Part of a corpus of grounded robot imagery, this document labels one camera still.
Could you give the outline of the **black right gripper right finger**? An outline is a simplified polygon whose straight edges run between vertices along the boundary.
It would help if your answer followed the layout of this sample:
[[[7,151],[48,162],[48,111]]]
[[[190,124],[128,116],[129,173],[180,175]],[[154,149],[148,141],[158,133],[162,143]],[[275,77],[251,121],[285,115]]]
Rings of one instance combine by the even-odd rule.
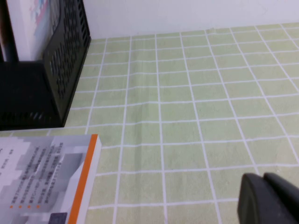
[[[299,188],[275,173],[265,173],[263,179],[274,189],[282,204],[299,223]]]

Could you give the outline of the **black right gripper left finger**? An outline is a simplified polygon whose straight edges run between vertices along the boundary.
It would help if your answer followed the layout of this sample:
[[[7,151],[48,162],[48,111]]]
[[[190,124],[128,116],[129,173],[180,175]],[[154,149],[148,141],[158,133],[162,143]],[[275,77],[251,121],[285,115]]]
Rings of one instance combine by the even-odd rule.
[[[289,214],[273,188],[260,176],[242,176],[237,207],[241,224],[287,224]]]

